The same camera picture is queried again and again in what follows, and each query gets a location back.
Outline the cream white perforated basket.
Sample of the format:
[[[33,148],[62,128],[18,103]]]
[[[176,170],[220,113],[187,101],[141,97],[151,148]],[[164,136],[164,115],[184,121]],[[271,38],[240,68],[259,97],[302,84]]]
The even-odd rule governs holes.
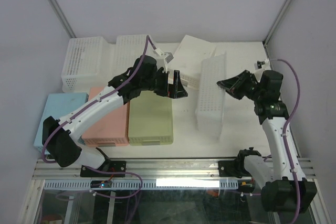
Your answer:
[[[169,70],[179,70],[183,86],[198,90],[201,78],[201,63],[215,56],[216,44],[190,35],[185,35],[168,64]]]

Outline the small white perforated basket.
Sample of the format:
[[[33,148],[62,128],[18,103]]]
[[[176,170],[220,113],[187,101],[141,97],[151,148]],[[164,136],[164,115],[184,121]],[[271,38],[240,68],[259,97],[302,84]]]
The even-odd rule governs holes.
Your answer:
[[[222,133],[225,91],[217,82],[226,78],[227,54],[212,56],[202,61],[196,107],[198,130],[218,139]]]

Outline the yellow-green perforated basket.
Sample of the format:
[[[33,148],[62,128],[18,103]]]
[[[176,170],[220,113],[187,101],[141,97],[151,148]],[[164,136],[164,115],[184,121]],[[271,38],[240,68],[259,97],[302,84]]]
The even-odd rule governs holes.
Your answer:
[[[170,98],[143,91],[130,101],[129,144],[132,146],[173,143],[173,110]]]

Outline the pink perforated basket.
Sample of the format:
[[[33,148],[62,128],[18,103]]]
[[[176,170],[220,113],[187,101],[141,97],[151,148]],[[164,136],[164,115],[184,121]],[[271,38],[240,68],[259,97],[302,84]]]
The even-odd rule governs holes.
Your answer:
[[[129,104],[110,112],[82,135],[88,147],[120,147],[129,145]]]

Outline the large white perforated basket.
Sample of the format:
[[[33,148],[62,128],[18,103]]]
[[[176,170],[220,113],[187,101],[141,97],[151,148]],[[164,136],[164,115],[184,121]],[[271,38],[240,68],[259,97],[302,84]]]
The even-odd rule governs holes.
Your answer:
[[[133,66],[143,53],[145,41],[146,34],[118,36],[115,45],[102,36],[70,39],[61,73],[63,92],[105,86]]]

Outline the light blue perforated basket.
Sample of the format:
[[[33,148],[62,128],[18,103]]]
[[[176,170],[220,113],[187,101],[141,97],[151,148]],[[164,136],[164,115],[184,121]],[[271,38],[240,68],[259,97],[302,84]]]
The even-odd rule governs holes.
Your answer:
[[[34,147],[41,153],[43,148],[42,133],[43,122],[49,116],[58,119],[64,115],[73,112],[80,108],[88,101],[86,93],[53,93],[47,98],[44,111],[42,113],[36,137],[34,140]]]

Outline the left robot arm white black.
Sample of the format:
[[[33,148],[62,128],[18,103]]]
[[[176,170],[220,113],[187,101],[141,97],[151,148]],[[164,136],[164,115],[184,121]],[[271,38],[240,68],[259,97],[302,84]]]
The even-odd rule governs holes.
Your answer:
[[[79,164],[99,176],[106,175],[110,170],[110,158],[98,147],[79,144],[79,138],[101,118],[139,97],[143,91],[152,91],[170,99],[187,97],[180,72],[174,71],[172,83],[169,83],[168,77],[168,71],[158,67],[153,57],[143,55],[77,110],[59,119],[49,116],[43,122],[42,143],[43,151],[48,151],[52,159],[44,157],[43,161],[56,163],[61,168]]]

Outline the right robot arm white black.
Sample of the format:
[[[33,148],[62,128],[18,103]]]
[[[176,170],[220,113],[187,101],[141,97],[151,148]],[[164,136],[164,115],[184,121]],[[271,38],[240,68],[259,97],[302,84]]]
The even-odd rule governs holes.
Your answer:
[[[254,102],[254,111],[266,134],[272,167],[252,147],[240,150],[233,161],[220,167],[228,176],[242,178],[251,175],[261,189],[261,204],[267,212],[293,212],[296,215],[308,210],[317,187],[307,180],[288,130],[289,113],[280,100],[283,75],[265,70],[261,79],[245,70],[239,75],[217,82],[231,97],[243,97]]]

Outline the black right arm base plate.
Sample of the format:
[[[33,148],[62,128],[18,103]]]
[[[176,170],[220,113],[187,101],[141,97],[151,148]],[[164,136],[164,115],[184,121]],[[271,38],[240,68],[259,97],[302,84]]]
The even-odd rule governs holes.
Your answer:
[[[236,160],[218,161],[218,172],[220,177],[250,177],[251,174],[245,170],[243,164]]]

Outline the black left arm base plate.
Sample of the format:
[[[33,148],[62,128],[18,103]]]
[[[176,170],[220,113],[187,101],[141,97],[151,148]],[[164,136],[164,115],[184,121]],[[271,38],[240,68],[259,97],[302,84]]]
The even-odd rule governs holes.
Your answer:
[[[119,178],[119,177],[125,177],[124,172],[126,171],[126,165],[127,162],[126,161],[110,161],[109,164],[105,165],[103,168],[99,168],[99,170],[103,171],[103,172],[117,172],[120,174],[116,174],[113,175],[112,178]],[[104,178],[104,179],[108,179],[112,176],[112,174],[102,174],[102,173],[98,173],[95,171],[92,171],[84,166],[82,166],[81,168],[81,172],[80,172],[80,177],[83,178]]]

